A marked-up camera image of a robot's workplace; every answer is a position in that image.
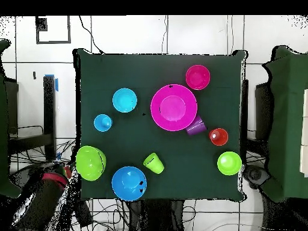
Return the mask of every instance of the blue bowl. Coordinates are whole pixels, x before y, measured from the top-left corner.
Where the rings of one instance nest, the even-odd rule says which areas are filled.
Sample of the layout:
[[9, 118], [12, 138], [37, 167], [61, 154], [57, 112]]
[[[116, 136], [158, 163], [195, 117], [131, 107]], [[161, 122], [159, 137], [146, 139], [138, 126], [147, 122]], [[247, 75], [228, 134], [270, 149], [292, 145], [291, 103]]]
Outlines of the blue bowl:
[[122, 167], [112, 177], [111, 186], [116, 196], [125, 201], [138, 200], [146, 191], [147, 180], [136, 167]]
[[107, 131], [112, 126], [111, 118], [106, 114], [99, 114], [94, 119], [94, 127], [101, 132]]
[[136, 107], [137, 96], [129, 88], [121, 88], [114, 93], [112, 103], [119, 112], [130, 112]]

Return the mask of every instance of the floor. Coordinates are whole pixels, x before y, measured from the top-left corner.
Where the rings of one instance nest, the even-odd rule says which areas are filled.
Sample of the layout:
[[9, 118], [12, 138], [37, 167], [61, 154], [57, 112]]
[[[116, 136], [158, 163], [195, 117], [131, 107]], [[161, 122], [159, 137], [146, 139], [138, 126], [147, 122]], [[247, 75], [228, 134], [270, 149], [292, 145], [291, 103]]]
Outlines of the floor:
[[[40, 41], [67, 40], [67, 17], [47, 16], [47, 19], [48, 31], [39, 33]], [[252, 138], [256, 129], [254, 88], [268, 80], [261, 64], [270, 60], [271, 51], [277, 45], [288, 45], [301, 53], [308, 51], [308, 21], [301, 16], [81, 16], [81, 19], [93, 33], [97, 47], [106, 53], [226, 55], [238, 49], [248, 51], [245, 75], [249, 80], [248, 136]], [[2, 56], [5, 73], [19, 83], [19, 127], [43, 126], [43, 76], [54, 74], [58, 78], [58, 91], [55, 92], [57, 144], [61, 146], [73, 141], [76, 126], [72, 50], [84, 48], [98, 53], [89, 33], [82, 28], [78, 16], [71, 16], [71, 43], [38, 45], [34, 17], [0, 17], [0, 20], [0, 38], [11, 41], [11, 46]], [[39, 128], [20, 129], [19, 136], [39, 132]], [[62, 157], [69, 158], [70, 154], [71, 150], [68, 149]], [[19, 158], [18, 163], [12, 163], [11, 171], [24, 165], [26, 163]], [[258, 191], [250, 189], [244, 180], [242, 189], [247, 200], [241, 203], [187, 200], [185, 206], [195, 207], [197, 213], [193, 220], [184, 223], [185, 231], [260, 231], [263, 217], [261, 196]], [[88, 204], [96, 221], [112, 220], [115, 200], [92, 200]], [[109, 212], [102, 212], [102, 206], [110, 206]], [[183, 219], [192, 217], [192, 208], [185, 208]], [[119, 222], [116, 228], [122, 229], [122, 224]], [[80, 231], [77, 225], [73, 228]], [[90, 226], [89, 230], [82, 229], [103, 230], [105, 227], [101, 225]]]

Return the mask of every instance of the bowl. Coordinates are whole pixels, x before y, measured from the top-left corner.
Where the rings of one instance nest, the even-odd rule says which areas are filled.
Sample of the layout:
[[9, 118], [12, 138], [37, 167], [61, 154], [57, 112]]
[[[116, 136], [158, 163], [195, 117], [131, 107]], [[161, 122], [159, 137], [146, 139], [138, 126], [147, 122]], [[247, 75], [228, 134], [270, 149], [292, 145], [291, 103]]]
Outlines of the bowl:
[[101, 132], [109, 130], [112, 126], [111, 118], [106, 114], [99, 114], [94, 119], [94, 127]]
[[76, 170], [85, 180], [100, 178], [106, 169], [105, 154], [92, 146], [82, 146], [76, 155]]
[[122, 167], [111, 181], [114, 194], [125, 201], [138, 200], [146, 191], [147, 181], [143, 172], [136, 167]]
[[186, 72], [186, 82], [193, 90], [202, 90], [210, 81], [209, 70], [205, 66], [191, 66]]
[[234, 175], [242, 167], [241, 157], [235, 152], [224, 152], [218, 158], [217, 167], [222, 174]]
[[119, 112], [130, 112], [136, 107], [137, 96], [129, 88], [121, 88], [114, 93], [112, 104]]

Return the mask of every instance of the dark green cloth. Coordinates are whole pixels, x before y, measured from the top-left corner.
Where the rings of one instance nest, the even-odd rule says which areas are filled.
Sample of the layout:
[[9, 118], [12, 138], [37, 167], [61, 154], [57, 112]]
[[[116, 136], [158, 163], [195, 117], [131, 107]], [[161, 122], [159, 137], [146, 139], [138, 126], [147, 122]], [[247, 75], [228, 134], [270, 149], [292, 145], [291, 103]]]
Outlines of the dark green cloth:
[[308, 178], [300, 173], [304, 90], [308, 88], [308, 55], [279, 46], [266, 63], [274, 95], [273, 125], [268, 139], [268, 170], [272, 178], [262, 189], [275, 202], [308, 198]]
[[[234, 56], [209, 55], [92, 55], [77, 51], [81, 66], [81, 145], [99, 148], [106, 155], [106, 170], [94, 182], [82, 180], [81, 196], [115, 198], [113, 174], [121, 167], [138, 167], [146, 175], [147, 189], [142, 199], [231, 199], [240, 201], [238, 175], [224, 176], [217, 159], [226, 151], [239, 153], [239, 105], [241, 63], [244, 51]], [[208, 131], [189, 136], [185, 130], [161, 129], [152, 119], [150, 102], [167, 84], [186, 85], [185, 74], [195, 64], [211, 73], [209, 85], [193, 91], [198, 114], [208, 127], [229, 133], [225, 146], [215, 146]], [[112, 105], [119, 88], [132, 89], [137, 107], [120, 113]], [[98, 114], [107, 114], [113, 126], [99, 132], [93, 125]], [[143, 166], [143, 160], [156, 152], [165, 166], [161, 174]]]
[[0, 41], [0, 195], [16, 198], [21, 190], [8, 180], [8, 105], [7, 93], [5, 89], [5, 74], [2, 66], [1, 55], [10, 46], [10, 41]]

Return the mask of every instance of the red cup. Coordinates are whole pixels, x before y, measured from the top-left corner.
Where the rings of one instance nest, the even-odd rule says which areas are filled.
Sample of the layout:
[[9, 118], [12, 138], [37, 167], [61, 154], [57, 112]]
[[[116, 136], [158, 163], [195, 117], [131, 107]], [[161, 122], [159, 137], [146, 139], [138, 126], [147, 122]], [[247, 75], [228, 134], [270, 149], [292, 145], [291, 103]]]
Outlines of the red cup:
[[216, 128], [210, 131], [209, 138], [216, 146], [222, 146], [228, 141], [228, 133], [223, 128]]

